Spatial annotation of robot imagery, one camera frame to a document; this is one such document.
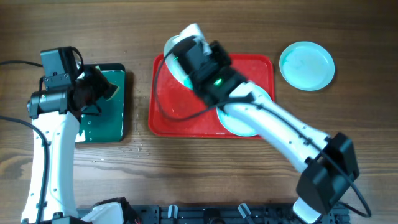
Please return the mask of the green dish sponge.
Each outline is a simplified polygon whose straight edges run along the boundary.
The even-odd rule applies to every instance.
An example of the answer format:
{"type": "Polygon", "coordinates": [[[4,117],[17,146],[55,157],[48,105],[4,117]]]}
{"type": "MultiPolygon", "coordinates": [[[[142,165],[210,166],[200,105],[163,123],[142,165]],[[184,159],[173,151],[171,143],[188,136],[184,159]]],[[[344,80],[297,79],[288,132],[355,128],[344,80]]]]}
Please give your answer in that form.
{"type": "Polygon", "coordinates": [[[110,83],[109,87],[106,89],[103,97],[105,100],[110,100],[112,97],[115,96],[115,94],[119,91],[119,86],[110,83]]]}

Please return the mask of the white round plate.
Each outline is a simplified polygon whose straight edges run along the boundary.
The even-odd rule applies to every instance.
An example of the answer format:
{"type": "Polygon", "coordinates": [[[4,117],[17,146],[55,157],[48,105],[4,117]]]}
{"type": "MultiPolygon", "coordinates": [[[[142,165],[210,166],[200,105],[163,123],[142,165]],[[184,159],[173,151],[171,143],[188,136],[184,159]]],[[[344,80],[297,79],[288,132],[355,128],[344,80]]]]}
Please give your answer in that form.
{"type": "MultiPolygon", "coordinates": [[[[179,35],[171,37],[164,46],[164,55],[170,52],[172,47],[176,45],[182,38],[179,35]]],[[[174,54],[170,54],[165,59],[165,64],[172,74],[172,76],[184,87],[188,88],[189,90],[192,89],[192,83],[188,77],[188,75],[183,71],[182,67],[177,61],[177,58],[174,54]]]]}

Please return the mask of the light blue plate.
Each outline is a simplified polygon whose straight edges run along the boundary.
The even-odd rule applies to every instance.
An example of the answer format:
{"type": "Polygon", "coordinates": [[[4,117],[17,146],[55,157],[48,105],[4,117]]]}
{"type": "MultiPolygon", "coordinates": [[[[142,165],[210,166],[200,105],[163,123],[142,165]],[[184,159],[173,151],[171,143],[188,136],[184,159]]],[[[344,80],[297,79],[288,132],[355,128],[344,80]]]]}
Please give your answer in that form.
{"type": "Polygon", "coordinates": [[[221,109],[217,108],[216,113],[221,125],[234,135],[241,137],[253,137],[257,135],[254,129],[244,124],[242,121],[225,114],[221,109]]]}
{"type": "Polygon", "coordinates": [[[289,85],[303,91],[318,91],[332,82],[336,68],[325,48],[314,42],[300,41],[282,51],[279,70],[289,85]]]}

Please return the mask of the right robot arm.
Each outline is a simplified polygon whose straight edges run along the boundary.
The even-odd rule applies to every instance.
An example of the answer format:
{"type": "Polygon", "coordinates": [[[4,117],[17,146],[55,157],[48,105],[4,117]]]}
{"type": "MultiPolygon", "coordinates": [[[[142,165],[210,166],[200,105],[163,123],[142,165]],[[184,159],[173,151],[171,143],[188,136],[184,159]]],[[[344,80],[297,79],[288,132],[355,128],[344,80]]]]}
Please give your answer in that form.
{"type": "Polygon", "coordinates": [[[273,145],[301,174],[293,205],[296,216],[315,223],[340,202],[359,176],[353,142],[307,126],[264,96],[231,66],[222,46],[201,37],[179,37],[170,54],[207,107],[219,107],[273,145]]]}

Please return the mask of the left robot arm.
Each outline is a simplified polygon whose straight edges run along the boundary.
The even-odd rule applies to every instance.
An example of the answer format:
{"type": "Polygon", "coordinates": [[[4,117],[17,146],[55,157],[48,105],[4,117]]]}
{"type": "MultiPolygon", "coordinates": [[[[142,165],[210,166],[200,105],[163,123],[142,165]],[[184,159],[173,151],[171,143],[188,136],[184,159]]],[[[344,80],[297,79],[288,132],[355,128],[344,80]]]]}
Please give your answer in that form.
{"type": "Polygon", "coordinates": [[[28,112],[34,128],[34,157],[22,223],[47,222],[56,215],[78,215],[73,160],[82,111],[117,90],[99,66],[87,65],[83,75],[70,83],[31,95],[28,112]]]}

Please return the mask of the black tray with green water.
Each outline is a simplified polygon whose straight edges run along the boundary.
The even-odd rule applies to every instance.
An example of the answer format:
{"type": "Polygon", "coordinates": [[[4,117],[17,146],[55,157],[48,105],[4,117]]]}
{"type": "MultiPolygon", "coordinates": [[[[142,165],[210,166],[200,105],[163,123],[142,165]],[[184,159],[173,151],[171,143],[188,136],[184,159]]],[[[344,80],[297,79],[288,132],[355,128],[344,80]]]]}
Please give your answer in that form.
{"type": "Polygon", "coordinates": [[[119,142],[124,137],[126,71],[120,63],[96,66],[108,81],[118,87],[111,99],[100,98],[81,116],[77,143],[119,142]]]}

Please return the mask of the red plastic tray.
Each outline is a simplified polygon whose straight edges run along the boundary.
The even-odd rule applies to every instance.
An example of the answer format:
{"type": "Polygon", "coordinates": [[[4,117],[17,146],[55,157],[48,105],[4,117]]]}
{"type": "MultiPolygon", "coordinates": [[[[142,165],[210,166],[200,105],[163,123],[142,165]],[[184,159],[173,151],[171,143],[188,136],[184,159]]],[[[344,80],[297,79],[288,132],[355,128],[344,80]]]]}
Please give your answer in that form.
{"type": "MultiPolygon", "coordinates": [[[[246,78],[263,88],[274,99],[274,67],[268,57],[262,54],[230,54],[232,67],[246,78]]],[[[180,84],[163,65],[158,79],[152,85],[157,87],[157,95],[167,114],[184,118],[206,108],[188,88],[180,84]]],[[[227,131],[220,123],[215,110],[184,122],[167,119],[159,110],[154,94],[151,94],[148,125],[158,136],[182,138],[239,139],[227,131]]]]}

